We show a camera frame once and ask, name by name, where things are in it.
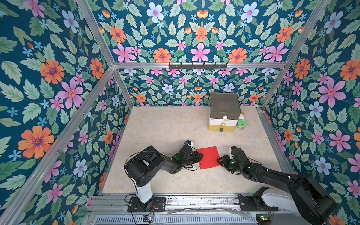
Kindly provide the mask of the small circuit board right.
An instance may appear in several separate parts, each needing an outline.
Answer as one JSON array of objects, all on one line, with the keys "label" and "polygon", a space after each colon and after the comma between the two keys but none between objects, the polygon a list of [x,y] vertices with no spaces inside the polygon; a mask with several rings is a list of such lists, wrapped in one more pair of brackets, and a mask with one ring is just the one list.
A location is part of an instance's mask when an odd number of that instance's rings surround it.
[{"label": "small circuit board right", "polygon": [[263,222],[263,221],[268,221],[268,220],[271,220],[271,218],[268,215],[256,214],[256,221],[258,223]]}]

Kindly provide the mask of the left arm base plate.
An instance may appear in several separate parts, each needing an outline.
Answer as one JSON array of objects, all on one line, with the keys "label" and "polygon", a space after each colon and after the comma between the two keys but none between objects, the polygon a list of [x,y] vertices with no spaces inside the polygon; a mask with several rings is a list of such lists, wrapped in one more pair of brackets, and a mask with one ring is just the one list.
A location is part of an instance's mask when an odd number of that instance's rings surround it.
[{"label": "left arm base plate", "polygon": [[138,197],[131,197],[127,212],[164,212],[166,208],[165,197],[152,197],[148,202],[142,203]]}]

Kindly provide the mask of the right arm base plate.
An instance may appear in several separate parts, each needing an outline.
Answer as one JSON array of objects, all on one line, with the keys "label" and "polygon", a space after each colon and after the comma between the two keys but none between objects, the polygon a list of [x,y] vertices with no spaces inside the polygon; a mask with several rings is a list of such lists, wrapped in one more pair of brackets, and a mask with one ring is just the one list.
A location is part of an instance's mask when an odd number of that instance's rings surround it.
[{"label": "right arm base plate", "polygon": [[237,195],[242,212],[278,212],[278,207],[270,207],[260,197]]}]

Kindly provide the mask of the small circuit board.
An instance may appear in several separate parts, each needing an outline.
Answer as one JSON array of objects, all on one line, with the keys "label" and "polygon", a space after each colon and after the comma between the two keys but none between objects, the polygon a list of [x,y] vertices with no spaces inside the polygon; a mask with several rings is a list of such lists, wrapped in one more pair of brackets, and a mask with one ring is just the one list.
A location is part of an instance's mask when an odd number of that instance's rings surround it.
[{"label": "small circuit board", "polygon": [[271,218],[268,215],[256,214],[256,221],[258,223],[263,222],[263,221],[268,221],[268,220],[271,220]]},{"label": "small circuit board", "polygon": [[143,216],[142,222],[143,223],[152,223],[154,220],[154,216]]}]

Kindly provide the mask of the white orange object behind cabinet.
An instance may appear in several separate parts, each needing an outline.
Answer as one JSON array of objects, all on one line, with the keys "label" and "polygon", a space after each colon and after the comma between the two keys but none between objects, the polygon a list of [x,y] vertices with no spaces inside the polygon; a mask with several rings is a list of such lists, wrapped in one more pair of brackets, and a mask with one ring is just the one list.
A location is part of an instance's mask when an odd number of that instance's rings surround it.
[{"label": "white orange object behind cabinet", "polygon": [[241,112],[240,116],[239,116],[239,120],[244,120],[245,119],[245,115],[244,112]]}]

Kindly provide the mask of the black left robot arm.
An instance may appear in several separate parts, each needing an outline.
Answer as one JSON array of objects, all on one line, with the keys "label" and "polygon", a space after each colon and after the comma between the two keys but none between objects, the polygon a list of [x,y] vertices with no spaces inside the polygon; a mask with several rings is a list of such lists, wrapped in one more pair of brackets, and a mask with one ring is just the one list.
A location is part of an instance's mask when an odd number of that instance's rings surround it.
[{"label": "black left robot arm", "polygon": [[168,157],[153,146],[132,155],[124,165],[125,174],[136,188],[136,197],[142,204],[149,204],[153,199],[150,181],[160,171],[176,174],[182,169],[195,171],[195,164],[201,164],[203,154],[199,153],[192,142],[185,142],[174,156]]}]

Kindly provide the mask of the aluminium front rail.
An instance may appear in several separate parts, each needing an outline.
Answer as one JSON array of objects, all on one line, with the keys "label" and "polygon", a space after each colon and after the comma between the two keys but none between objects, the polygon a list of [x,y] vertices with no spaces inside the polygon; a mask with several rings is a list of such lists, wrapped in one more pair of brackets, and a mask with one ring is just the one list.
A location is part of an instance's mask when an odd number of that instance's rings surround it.
[{"label": "aluminium front rail", "polygon": [[93,197],[87,207],[91,213],[177,213],[184,211],[233,213],[292,213],[289,207],[256,206],[252,194],[156,194],[147,210],[134,194],[105,194]]}]

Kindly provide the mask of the small circuit board left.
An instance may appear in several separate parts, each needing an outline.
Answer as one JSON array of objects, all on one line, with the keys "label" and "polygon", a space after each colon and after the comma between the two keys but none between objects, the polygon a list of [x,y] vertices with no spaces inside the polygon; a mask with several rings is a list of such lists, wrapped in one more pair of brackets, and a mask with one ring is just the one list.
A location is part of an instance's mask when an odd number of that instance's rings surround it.
[{"label": "small circuit board left", "polygon": [[152,223],[154,220],[154,216],[143,216],[142,222],[143,223]]}]

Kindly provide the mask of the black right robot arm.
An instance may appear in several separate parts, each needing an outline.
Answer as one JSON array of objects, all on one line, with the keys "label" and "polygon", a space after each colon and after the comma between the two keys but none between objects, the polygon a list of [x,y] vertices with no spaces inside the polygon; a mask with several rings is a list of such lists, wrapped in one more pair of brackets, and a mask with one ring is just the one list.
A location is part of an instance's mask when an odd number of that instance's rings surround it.
[{"label": "black right robot arm", "polygon": [[231,174],[264,184],[251,198],[238,195],[240,203],[251,203],[251,209],[273,211],[281,208],[300,214],[312,225],[322,225],[337,208],[331,195],[310,174],[288,174],[265,167],[246,156],[236,146],[217,162]]}]

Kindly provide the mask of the small three-drawer cabinet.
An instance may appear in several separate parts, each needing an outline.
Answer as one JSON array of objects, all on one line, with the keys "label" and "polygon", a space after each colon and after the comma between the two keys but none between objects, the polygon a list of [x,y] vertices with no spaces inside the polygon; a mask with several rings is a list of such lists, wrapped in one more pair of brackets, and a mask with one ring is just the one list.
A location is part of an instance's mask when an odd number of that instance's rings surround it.
[{"label": "small three-drawer cabinet", "polygon": [[242,114],[236,93],[210,94],[208,130],[233,132]]}]

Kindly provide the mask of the green lidded jar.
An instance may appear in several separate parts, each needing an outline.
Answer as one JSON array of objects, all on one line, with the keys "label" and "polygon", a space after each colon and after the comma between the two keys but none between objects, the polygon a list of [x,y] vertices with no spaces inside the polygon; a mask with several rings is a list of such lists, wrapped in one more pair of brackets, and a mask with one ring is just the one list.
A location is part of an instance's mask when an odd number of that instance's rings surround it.
[{"label": "green lidded jar", "polygon": [[244,119],[238,120],[237,122],[237,128],[239,130],[244,130],[247,127],[247,125],[248,123]]}]

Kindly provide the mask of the black hook rail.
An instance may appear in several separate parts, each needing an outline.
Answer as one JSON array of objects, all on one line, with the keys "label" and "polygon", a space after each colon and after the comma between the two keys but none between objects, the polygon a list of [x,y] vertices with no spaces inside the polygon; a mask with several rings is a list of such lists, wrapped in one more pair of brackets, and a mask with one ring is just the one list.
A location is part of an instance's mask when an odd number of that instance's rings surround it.
[{"label": "black hook rail", "polygon": [[214,70],[214,69],[224,69],[228,67],[228,63],[169,63],[168,68],[169,69],[185,69],[185,70],[191,70],[191,69],[205,69],[205,70]]}]

